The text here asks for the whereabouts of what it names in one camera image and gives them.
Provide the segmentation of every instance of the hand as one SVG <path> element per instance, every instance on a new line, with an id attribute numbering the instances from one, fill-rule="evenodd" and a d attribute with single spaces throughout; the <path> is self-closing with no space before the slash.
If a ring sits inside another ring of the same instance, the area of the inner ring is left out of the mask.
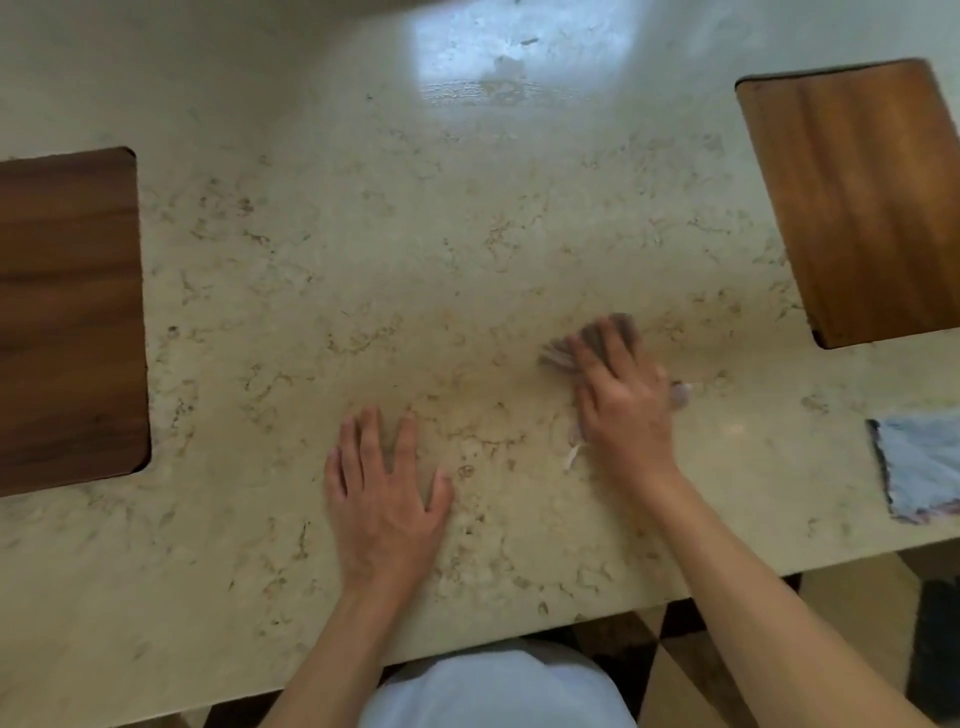
<path id="1" fill-rule="evenodd" d="M 631 352 L 610 318 L 597 325 L 609 369 L 579 334 L 568 338 L 583 374 L 576 389 L 580 428 L 615 483 L 642 495 L 652 483 L 680 472 L 673 454 L 670 379 L 636 333 Z"/>
<path id="2" fill-rule="evenodd" d="M 324 485 L 344 593 L 374 593 L 402 608 L 433 567 L 453 501 L 450 478 L 437 469 L 423 506 L 414 416 L 400 419 L 392 473 L 383 463 L 380 410 L 364 407 L 359 427 L 353 417 L 344 420 L 340 445 L 326 458 Z"/>

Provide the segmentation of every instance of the tile floor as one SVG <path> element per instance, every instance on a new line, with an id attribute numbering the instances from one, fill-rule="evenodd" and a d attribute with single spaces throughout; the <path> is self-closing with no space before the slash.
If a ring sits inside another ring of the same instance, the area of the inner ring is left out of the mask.
<path id="1" fill-rule="evenodd" d="M 933 571 L 923 554 L 886 554 L 785 580 L 938 725 L 960 728 L 960 543 L 948 558 L 943 546 L 930 548 L 941 551 Z M 756 726 L 691 600 L 559 632 L 546 636 L 575 640 L 643 728 Z M 137 728 L 252 728 L 269 702 L 256 696 L 215 706 L 209 718 L 195 711 Z"/>

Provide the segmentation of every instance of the marble countertop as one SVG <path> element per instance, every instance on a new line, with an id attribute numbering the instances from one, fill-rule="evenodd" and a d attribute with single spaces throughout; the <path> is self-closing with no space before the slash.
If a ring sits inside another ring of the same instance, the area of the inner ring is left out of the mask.
<path id="1" fill-rule="evenodd" d="M 733 93 L 924 56 L 956 117 L 960 7 L 373 5 L 5 9 L 0 156 L 137 154 L 154 456 L 0 500 L 0 724 L 281 686 L 338 592 L 323 453 L 369 400 L 457 473 L 394 659 L 683 595 L 587 460 L 563 470 L 537 348 L 599 312 L 701 385 L 684 470 L 777 570 L 960 535 L 890 519 L 864 426 L 960 401 L 960 333 L 814 345 Z"/>

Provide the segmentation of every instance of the forearm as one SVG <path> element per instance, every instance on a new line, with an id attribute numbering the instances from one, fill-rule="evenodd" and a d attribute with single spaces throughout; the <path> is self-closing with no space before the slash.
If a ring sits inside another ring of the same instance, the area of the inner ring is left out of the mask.
<path id="1" fill-rule="evenodd" d="M 389 595 L 342 595 L 261 728 L 355 728 L 399 614 Z"/>
<path id="2" fill-rule="evenodd" d="M 931 725 L 716 516 L 680 475 L 647 489 L 653 516 L 761 726 Z"/>

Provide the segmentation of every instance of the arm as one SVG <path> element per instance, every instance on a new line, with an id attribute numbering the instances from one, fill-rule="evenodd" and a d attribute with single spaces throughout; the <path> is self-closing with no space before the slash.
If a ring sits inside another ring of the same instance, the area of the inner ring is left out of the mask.
<path id="1" fill-rule="evenodd" d="M 611 367 L 572 337 L 585 380 L 581 427 L 612 483 L 650 514 L 710 635 L 763 728 L 932 725 L 785 586 L 717 517 L 673 456 L 669 378 L 609 319 Z"/>
<path id="2" fill-rule="evenodd" d="M 394 470 L 380 447 L 380 415 L 366 407 L 326 458 L 324 488 L 343 591 L 317 643 L 261 728 L 353 728 L 376 688 L 390 638 L 433 567 L 453 500 L 437 470 L 424 507 L 417 490 L 417 431 L 400 421 Z"/>

